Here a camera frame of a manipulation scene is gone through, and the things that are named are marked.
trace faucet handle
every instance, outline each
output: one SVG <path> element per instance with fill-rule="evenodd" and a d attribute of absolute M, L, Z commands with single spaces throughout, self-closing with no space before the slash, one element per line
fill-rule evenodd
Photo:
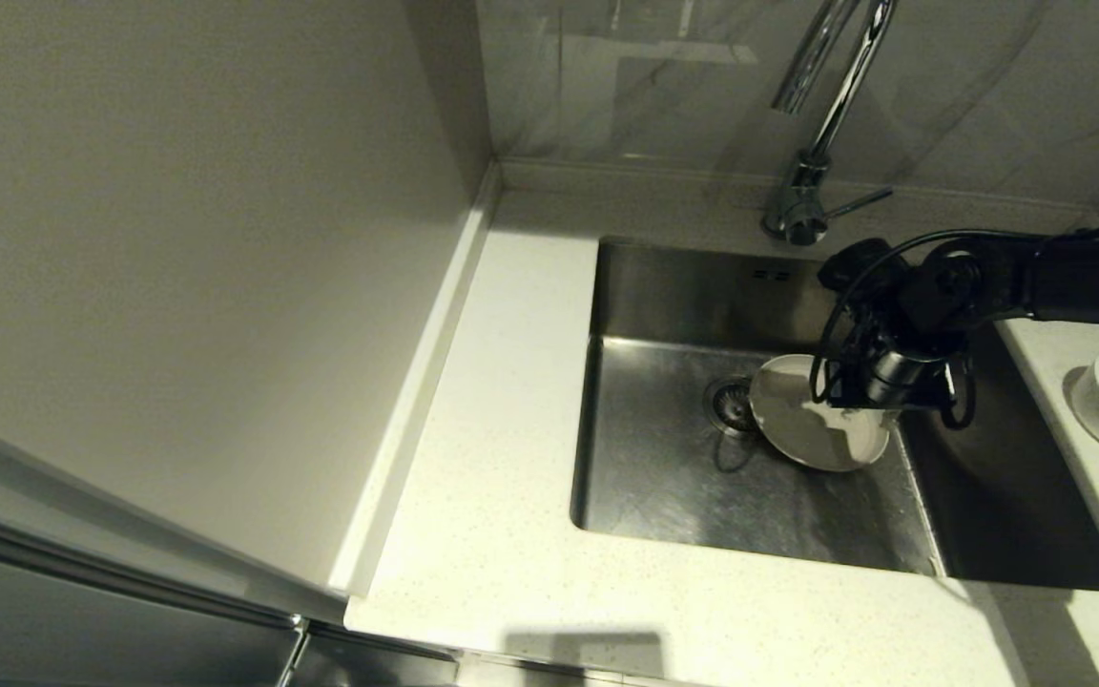
<path fill-rule="evenodd" d="M 876 203 L 877 200 L 888 199 L 889 196 L 893 195 L 893 188 L 891 186 L 886 186 L 880 188 L 880 190 L 868 192 L 867 196 L 861 197 L 861 199 L 854 199 L 845 206 L 839 206 L 833 210 L 829 210 L 824 213 L 825 221 L 831 221 L 834 218 L 841 218 L 843 214 L 854 213 L 855 210 L 863 208 L 864 206 L 870 206 Z"/>

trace robotic arm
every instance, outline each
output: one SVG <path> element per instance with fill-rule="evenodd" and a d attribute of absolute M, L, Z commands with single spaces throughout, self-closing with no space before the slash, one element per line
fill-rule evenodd
<path fill-rule="evenodd" d="M 998 319 L 1099 324 L 1099 230 L 1037 237 L 955 235 L 912 266 L 910 243 L 861 241 L 825 262 L 821 285 L 841 293 L 813 365 L 815 401 L 844 409 L 933 409 L 945 425 L 973 421 L 976 384 L 967 334 Z M 913 243 L 929 240 L 923 237 Z M 837 326 L 837 315 L 850 318 Z M 823 378 L 823 386 L 817 381 Z M 964 397 L 963 417 L 955 417 Z"/>

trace kitchen sink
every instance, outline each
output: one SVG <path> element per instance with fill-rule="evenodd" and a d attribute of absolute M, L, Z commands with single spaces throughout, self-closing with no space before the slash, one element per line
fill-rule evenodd
<path fill-rule="evenodd" d="M 759 365 L 812 353 L 834 303 L 820 262 L 603 241 L 571 518 L 584 530 L 1099 589 L 1099 530 L 995 328 L 974 332 L 978 409 L 895 422 L 876 464 L 789 461 L 737 400 Z"/>

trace refrigerator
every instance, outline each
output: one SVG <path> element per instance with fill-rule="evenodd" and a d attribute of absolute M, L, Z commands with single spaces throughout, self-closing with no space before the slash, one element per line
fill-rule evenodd
<path fill-rule="evenodd" d="M 0 686 L 442 686 L 457 666 L 0 522 Z"/>

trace wall tile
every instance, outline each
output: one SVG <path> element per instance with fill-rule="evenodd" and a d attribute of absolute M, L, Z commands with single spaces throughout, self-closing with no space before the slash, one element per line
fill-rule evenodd
<path fill-rule="evenodd" d="M 807 143 L 863 16 L 790 118 L 768 104 L 815 1 L 477 4 L 501 155 L 754 175 Z M 843 181 L 1094 203 L 1099 3 L 899 3 L 833 154 Z"/>

